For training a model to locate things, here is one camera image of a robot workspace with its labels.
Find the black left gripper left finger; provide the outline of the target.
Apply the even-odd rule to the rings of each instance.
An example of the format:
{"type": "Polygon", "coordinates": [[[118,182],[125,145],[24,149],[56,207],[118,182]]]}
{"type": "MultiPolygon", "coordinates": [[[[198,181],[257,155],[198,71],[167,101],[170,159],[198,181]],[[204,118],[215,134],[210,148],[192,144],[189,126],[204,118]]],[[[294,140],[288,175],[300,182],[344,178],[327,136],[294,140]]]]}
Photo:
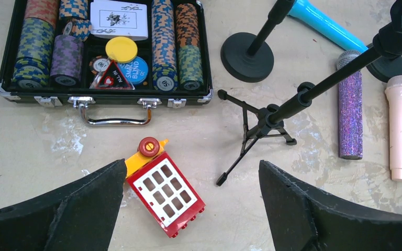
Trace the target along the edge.
{"type": "Polygon", "coordinates": [[[108,250],[127,167],[116,160],[89,175],[0,209],[0,250],[108,250]]]}

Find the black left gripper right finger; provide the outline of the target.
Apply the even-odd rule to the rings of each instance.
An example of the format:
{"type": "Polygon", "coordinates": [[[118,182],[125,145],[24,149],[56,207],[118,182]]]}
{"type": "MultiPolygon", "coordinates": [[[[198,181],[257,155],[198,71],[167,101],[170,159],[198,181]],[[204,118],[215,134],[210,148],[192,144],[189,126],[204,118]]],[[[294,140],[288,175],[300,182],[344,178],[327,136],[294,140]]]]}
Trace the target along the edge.
{"type": "Polygon", "coordinates": [[[260,161],[276,250],[402,250],[402,214],[347,201],[260,161]]]}

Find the purple glitter microphone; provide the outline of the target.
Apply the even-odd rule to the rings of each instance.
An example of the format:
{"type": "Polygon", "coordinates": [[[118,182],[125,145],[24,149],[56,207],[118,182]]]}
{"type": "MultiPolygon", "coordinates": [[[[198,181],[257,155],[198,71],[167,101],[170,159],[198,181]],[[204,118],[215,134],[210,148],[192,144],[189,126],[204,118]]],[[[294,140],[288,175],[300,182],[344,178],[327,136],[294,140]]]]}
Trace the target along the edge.
{"type": "Polygon", "coordinates": [[[338,84],[339,157],[363,158],[362,73],[356,71],[338,84]]]}

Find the black round-base mic stand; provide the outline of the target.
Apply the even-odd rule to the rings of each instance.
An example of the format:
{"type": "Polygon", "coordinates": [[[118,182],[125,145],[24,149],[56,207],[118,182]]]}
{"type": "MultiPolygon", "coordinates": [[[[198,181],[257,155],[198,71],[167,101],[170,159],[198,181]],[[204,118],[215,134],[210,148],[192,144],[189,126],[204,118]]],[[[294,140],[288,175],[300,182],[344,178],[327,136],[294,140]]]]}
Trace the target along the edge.
{"type": "Polygon", "coordinates": [[[402,56],[393,59],[382,56],[367,65],[366,68],[376,79],[387,83],[391,78],[402,75],[402,56]]]}
{"type": "Polygon", "coordinates": [[[294,3],[291,0],[276,1],[257,35],[239,32],[224,41],[220,57],[228,73],[247,83],[260,82],[270,75],[274,54],[265,41],[275,26],[285,19],[294,3]]]}

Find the black tripod mic stand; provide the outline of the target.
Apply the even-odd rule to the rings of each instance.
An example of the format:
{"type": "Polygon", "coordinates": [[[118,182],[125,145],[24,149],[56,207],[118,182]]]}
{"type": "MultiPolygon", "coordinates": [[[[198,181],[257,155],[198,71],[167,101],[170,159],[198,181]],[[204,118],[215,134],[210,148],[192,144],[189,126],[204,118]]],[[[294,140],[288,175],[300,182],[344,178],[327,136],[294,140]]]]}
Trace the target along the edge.
{"type": "Polygon", "coordinates": [[[281,106],[270,104],[265,108],[258,109],[238,100],[223,89],[218,91],[218,97],[228,100],[242,108],[243,111],[243,141],[238,159],[232,166],[219,176],[217,186],[221,186],[228,178],[228,175],[247,154],[251,147],[262,138],[269,138],[270,131],[276,130],[277,136],[285,138],[287,145],[296,145],[293,139],[284,129],[284,120],[288,119],[304,109],[308,108],[312,100],[323,94],[333,86],[356,71],[366,67],[379,57],[393,59],[402,56],[402,1],[396,1],[390,9],[391,22],[379,30],[373,38],[373,45],[354,60],[331,74],[318,85],[311,82],[303,82],[297,87],[297,93],[281,106]]]}

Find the red yellow toy block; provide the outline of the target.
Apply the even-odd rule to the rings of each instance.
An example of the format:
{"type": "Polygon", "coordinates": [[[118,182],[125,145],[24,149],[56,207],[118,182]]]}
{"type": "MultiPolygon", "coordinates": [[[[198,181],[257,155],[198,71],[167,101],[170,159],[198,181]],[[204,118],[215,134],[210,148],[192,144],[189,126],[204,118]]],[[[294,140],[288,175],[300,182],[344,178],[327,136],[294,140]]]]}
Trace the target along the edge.
{"type": "Polygon", "coordinates": [[[168,140],[143,138],[125,160],[126,182],[169,238],[205,210],[205,203],[165,151],[168,140]]]}

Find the triangular all-in marker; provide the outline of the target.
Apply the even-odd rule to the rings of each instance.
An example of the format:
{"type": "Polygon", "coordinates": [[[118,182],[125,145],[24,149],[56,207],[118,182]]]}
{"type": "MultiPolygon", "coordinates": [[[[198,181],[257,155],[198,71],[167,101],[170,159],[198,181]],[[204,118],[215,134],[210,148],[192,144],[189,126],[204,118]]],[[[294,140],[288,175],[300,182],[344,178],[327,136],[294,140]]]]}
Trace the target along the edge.
{"type": "Polygon", "coordinates": [[[109,65],[106,70],[99,72],[92,84],[90,89],[123,89],[123,90],[134,90],[134,85],[129,82],[116,61],[109,60],[109,65]]]}

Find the blue small blind chip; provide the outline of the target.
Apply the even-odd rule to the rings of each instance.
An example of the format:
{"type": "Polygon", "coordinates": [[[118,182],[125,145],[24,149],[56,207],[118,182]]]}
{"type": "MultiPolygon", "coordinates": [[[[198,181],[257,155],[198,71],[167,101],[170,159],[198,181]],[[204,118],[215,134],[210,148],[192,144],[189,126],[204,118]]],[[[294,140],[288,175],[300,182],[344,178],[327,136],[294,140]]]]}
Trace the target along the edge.
{"type": "Polygon", "coordinates": [[[133,85],[142,84],[148,77],[148,65],[147,62],[137,56],[128,63],[118,63],[124,78],[133,85]]]}

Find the black poker chip case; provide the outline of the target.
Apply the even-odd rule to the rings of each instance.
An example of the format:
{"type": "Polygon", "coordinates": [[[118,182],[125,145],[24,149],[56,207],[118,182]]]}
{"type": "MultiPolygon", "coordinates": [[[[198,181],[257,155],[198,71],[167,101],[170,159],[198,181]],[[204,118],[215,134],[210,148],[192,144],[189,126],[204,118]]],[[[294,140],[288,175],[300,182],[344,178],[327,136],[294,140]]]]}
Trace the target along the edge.
{"type": "Polygon", "coordinates": [[[164,93],[152,88],[152,77],[148,76],[149,84],[140,90],[91,90],[93,80],[88,69],[91,58],[101,55],[104,50],[103,39],[90,39],[84,44],[84,53],[81,67],[82,80],[72,87],[55,87],[50,83],[48,87],[36,87],[24,89],[11,83],[11,78],[16,70],[17,45],[19,45],[23,31],[24,12],[27,1],[15,1],[10,20],[7,41],[0,70],[0,96],[9,102],[18,104],[39,104],[43,106],[41,99],[47,99],[48,107],[63,106],[66,103],[75,107],[87,104],[97,105],[141,105],[146,109],[157,106],[170,108],[182,108],[188,106],[202,106],[210,103],[214,96],[213,83],[210,71],[210,61],[207,44],[206,22],[203,5],[200,1],[191,1],[195,5],[198,14],[198,26],[200,32],[200,52],[202,55],[203,78],[205,85],[200,91],[176,90],[164,93]]]}

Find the pink toy microphone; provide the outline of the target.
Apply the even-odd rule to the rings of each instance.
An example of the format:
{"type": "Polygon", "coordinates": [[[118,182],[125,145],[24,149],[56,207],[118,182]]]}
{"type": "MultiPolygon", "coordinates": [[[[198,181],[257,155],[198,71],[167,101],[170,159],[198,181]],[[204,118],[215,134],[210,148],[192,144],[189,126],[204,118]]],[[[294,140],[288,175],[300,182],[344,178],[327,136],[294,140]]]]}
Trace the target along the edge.
{"type": "Polygon", "coordinates": [[[391,179],[402,182],[402,75],[392,77],[385,89],[389,105],[389,168],[391,179]]]}

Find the yellow round chip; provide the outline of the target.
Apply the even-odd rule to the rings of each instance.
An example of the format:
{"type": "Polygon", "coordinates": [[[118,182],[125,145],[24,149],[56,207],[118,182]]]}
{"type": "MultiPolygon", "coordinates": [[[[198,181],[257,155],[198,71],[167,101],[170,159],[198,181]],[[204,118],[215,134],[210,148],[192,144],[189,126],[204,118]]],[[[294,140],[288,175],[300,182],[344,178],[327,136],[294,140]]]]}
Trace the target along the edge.
{"type": "Polygon", "coordinates": [[[130,38],[114,37],[106,43],[105,52],[118,63],[129,63],[137,57],[138,46],[130,38]]]}

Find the white playing card deck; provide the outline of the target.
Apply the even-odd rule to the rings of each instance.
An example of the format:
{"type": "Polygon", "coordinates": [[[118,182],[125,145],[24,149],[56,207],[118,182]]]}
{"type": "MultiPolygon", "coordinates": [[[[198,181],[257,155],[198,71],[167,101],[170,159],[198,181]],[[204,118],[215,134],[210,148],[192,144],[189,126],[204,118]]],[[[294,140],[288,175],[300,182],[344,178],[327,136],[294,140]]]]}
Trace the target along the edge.
{"type": "Polygon", "coordinates": [[[128,37],[134,41],[147,40],[147,13],[146,4],[93,1],[90,3],[91,34],[106,39],[128,37]]]}

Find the blue toy microphone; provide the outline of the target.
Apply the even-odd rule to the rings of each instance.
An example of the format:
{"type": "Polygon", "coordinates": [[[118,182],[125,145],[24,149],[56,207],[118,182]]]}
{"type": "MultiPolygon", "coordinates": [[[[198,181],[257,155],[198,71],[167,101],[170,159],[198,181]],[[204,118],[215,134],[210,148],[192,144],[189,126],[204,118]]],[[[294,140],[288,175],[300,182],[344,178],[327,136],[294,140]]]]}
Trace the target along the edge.
{"type": "Polygon", "coordinates": [[[344,50],[365,52],[368,49],[362,40],[340,26],[310,1],[294,1],[288,15],[307,24],[344,50]]]}

